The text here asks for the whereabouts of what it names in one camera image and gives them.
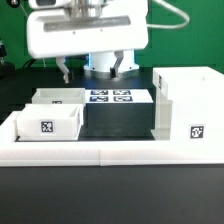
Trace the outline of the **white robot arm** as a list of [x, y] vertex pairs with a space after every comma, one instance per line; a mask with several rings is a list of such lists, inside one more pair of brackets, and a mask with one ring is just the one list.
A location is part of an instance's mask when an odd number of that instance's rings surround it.
[[35, 59], [54, 58], [65, 81], [68, 56], [88, 55], [85, 72], [121, 78], [136, 70], [134, 51], [148, 44], [147, 0], [28, 0], [27, 47]]

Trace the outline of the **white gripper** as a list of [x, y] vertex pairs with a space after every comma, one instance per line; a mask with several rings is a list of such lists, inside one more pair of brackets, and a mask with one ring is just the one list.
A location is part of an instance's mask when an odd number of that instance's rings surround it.
[[143, 49], [148, 43], [146, 11], [122, 7], [108, 8], [100, 18], [72, 19], [66, 9], [33, 12], [27, 21], [27, 46], [33, 58], [56, 58], [66, 84], [72, 82], [72, 72], [66, 58], [97, 52], [115, 51], [115, 63], [110, 78], [118, 77], [123, 61], [121, 50]]

